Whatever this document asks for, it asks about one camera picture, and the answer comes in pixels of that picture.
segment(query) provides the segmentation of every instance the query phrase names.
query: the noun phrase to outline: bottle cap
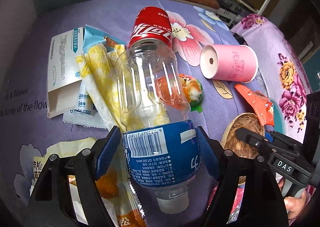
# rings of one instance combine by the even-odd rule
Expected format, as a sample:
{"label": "bottle cap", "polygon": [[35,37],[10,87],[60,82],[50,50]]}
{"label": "bottle cap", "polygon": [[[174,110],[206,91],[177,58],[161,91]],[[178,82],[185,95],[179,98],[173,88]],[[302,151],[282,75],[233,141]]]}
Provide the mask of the bottle cap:
{"label": "bottle cap", "polygon": [[157,201],[160,210],[165,214],[177,214],[187,209],[189,205],[188,191],[171,199],[160,199],[157,197]]}

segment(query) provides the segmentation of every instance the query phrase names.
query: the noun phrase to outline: coca-cola can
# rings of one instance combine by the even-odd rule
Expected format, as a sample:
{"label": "coca-cola can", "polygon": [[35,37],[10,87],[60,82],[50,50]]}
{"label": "coca-cola can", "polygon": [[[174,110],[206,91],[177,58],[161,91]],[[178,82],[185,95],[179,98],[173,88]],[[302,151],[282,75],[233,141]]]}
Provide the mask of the coca-cola can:
{"label": "coca-cola can", "polygon": [[167,13],[157,7],[140,10],[131,34],[129,47],[156,41],[172,48],[172,28]]}

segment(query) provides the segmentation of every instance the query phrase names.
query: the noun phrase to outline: table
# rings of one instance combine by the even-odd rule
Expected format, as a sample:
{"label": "table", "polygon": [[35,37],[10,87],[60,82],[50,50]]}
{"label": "table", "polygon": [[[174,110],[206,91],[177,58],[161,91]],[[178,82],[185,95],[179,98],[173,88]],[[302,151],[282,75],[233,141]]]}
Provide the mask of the table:
{"label": "table", "polygon": [[[135,18],[146,6],[156,6],[169,11],[170,16],[174,16],[175,21],[182,27],[185,26],[194,40],[202,44],[210,41],[210,38],[215,44],[238,44],[222,22],[214,20],[214,16],[209,13],[206,15],[204,10],[192,5],[167,0],[94,0],[66,6],[40,17],[14,57],[0,99],[3,143],[0,151],[0,196],[20,221],[25,216],[29,188],[34,183],[33,156],[44,155],[47,147],[60,141],[86,137],[102,138],[108,134],[104,129],[63,123],[62,115],[47,118],[47,109],[43,106],[46,106],[46,75],[51,38],[88,24],[128,43]],[[185,53],[177,54],[179,72],[197,78],[204,89],[203,112],[191,112],[190,119],[195,127],[201,125],[211,138],[220,140],[233,118],[250,111],[249,105],[234,89],[234,82],[219,82],[222,83],[220,93],[223,91],[227,96],[227,99],[223,98],[212,80],[203,77],[200,67],[196,66],[197,59],[186,58],[195,53],[189,51],[190,47],[196,46],[193,49],[201,50],[199,42],[193,41],[186,46],[183,41],[176,41],[174,49],[178,44],[180,49],[185,50]],[[180,56],[188,59],[194,66]],[[247,86],[252,90],[259,88],[255,80]],[[34,108],[36,101],[42,103],[41,107]],[[33,104],[33,108],[28,110],[25,104]],[[176,227],[196,226],[201,221],[215,181],[202,164],[198,176],[188,187],[189,207],[176,215],[162,213],[154,194],[136,183],[133,184],[149,225]]]}

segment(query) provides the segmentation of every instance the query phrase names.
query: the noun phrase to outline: white tape piece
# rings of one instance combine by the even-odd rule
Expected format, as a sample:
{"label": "white tape piece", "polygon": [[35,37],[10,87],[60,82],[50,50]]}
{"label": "white tape piece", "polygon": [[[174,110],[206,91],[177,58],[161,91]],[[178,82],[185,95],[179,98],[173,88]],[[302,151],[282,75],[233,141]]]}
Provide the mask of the white tape piece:
{"label": "white tape piece", "polygon": [[191,129],[180,133],[181,144],[196,137],[196,130]]}

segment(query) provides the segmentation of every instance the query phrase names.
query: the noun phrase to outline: wooden bowl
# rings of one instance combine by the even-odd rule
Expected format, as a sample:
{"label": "wooden bowl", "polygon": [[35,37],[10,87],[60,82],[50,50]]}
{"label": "wooden bowl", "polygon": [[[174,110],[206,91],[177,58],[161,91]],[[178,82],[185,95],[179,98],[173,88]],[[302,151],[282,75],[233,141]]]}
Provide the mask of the wooden bowl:
{"label": "wooden bowl", "polygon": [[[236,130],[241,127],[247,128],[264,136],[264,127],[261,126],[258,117],[253,113],[242,113],[235,117],[228,125],[222,136],[220,144],[225,150],[232,150],[239,157],[253,159],[258,155],[257,149],[242,142],[236,137]],[[239,184],[244,182],[245,176],[239,177]]]}

